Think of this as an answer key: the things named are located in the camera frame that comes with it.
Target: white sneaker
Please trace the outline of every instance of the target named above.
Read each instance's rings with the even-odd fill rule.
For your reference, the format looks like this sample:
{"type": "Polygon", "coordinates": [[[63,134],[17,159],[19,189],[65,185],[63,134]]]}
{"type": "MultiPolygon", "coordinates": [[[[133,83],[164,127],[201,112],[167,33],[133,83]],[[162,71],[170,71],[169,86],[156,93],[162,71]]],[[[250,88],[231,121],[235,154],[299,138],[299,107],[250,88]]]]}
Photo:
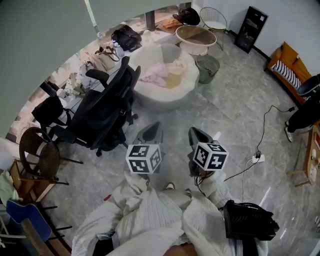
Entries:
{"type": "Polygon", "coordinates": [[[290,142],[294,141],[294,137],[291,132],[288,132],[288,127],[284,128],[285,134],[290,142]]]}

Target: person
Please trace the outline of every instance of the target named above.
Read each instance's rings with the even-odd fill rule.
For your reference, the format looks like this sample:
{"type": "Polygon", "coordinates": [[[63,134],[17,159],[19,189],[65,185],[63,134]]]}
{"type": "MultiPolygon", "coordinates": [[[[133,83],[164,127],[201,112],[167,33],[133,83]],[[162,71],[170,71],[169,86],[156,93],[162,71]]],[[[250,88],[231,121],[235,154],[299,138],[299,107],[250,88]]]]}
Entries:
{"type": "Polygon", "coordinates": [[[294,141],[293,133],[297,129],[311,126],[320,119],[320,90],[312,96],[285,122],[285,134],[290,142],[294,141]]]}
{"type": "MultiPolygon", "coordinates": [[[[205,196],[177,190],[172,182],[156,191],[138,174],[124,171],[124,176],[111,197],[76,231],[72,256],[242,255],[242,241],[226,238],[218,210],[228,200],[240,202],[231,196],[223,171],[213,172],[200,184],[205,196]],[[97,248],[104,251],[98,254],[97,248]]],[[[267,242],[255,242],[259,256],[266,256],[267,242]]]]}

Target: wastebasket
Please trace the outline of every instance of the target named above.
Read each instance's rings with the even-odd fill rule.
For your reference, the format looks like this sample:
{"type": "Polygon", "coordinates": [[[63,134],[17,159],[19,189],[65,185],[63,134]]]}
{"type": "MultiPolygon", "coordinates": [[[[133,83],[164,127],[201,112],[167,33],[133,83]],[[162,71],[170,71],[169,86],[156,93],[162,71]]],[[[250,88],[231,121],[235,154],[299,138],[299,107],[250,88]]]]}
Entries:
{"type": "Polygon", "coordinates": [[[220,68],[219,61],[210,55],[199,55],[195,59],[195,64],[200,71],[200,84],[209,84],[213,80],[215,74],[220,68]]]}

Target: white sweater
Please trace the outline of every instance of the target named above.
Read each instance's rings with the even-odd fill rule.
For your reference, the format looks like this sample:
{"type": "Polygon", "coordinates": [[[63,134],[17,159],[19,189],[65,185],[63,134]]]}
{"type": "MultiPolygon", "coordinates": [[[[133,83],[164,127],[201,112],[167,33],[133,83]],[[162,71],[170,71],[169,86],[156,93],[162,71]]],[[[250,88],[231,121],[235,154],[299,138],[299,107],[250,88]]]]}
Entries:
{"type": "MultiPolygon", "coordinates": [[[[192,243],[199,256],[242,256],[241,240],[226,238],[224,218],[218,208],[235,200],[216,171],[198,191],[155,191],[137,174],[125,180],[112,199],[95,209],[77,230],[72,256],[92,256],[98,237],[115,231],[120,246],[108,256],[163,256],[173,245],[192,243]]],[[[259,256],[268,254],[266,241],[256,240],[259,256]]]]}

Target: black cabinet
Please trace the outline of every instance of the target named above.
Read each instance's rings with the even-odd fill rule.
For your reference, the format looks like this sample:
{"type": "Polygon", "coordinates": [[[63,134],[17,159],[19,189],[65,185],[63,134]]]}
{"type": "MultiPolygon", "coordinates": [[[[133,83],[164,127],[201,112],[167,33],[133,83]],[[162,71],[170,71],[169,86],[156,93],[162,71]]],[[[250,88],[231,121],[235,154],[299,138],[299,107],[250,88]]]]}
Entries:
{"type": "Polygon", "coordinates": [[[249,53],[266,23],[267,18],[268,15],[257,8],[250,6],[234,44],[246,53],[249,53]]]}

